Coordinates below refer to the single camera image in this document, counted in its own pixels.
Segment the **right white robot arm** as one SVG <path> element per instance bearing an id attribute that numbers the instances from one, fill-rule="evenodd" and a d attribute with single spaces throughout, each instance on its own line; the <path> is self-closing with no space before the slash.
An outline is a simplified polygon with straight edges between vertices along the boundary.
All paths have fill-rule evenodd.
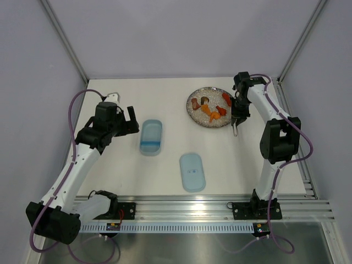
<path id="1" fill-rule="evenodd" d="M 250 117 L 249 107 L 254 105 L 265 128 L 259 143 L 264 164 L 259 183 L 248 202 L 232 202 L 235 220 L 282 219 L 276 189 L 284 165 L 299 150 L 301 121 L 291 117 L 268 92 L 271 80 L 261 74 L 239 72 L 234 77 L 235 97 L 231 100 L 231 126 L 236 133 L 238 126 Z"/>

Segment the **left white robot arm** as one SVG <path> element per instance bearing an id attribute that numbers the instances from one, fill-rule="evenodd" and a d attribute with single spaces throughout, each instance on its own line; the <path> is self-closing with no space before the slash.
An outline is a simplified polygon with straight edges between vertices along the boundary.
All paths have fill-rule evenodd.
<path id="1" fill-rule="evenodd" d="M 127 111 L 129 120 L 114 102 L 100 102 L 96 106 L 94 116 L 74 139 L 73 156 L 53 186 L 40 202 L 28 204 L 25 213 L 32 226 L 31 234 L 69 245 L 78 236 L 81 226 L 91 220 L 118 223 L 134 220 L 136 203 L 120 203 L 116 194 L 104 190 L 74 206 L 82 183 L 112 139 L 139 132 L 134 108 L 129 106 Z"/>

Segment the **light blue lunch box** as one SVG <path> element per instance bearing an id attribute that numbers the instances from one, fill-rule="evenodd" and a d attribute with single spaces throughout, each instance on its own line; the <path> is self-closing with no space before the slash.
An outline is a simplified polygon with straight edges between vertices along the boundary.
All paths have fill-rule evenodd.
<path id="1" fill-rule="evenodd" d="M 139 150 L 144 156 L 157 156 L 161 151 L 163 125 L 160 120 L 143 122 Z"/>

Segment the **red sausage food piece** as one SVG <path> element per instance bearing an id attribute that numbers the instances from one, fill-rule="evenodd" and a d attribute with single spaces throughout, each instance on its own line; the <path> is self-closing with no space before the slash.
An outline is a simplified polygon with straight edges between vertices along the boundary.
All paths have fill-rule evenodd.
<path id="1" fill-rule="evenodd" d="M 232 96 L 228 95 L 226 92 L 222 93 L 222 97 L 225 100 L 226 104 L 231 107 L 232 106 Z"/>

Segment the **orange shrimp food piece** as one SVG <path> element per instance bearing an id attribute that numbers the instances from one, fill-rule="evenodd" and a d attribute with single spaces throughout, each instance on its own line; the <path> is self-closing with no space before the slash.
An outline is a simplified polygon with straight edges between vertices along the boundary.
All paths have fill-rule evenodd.
<path id="1" fill-rule="evenodd" d="M 221 114 L 218 112 L 212 112 L 210 115 L 210 123 L 212 123 L 212 121 L 215 119 L 219 119 L 221 117 Z"/>

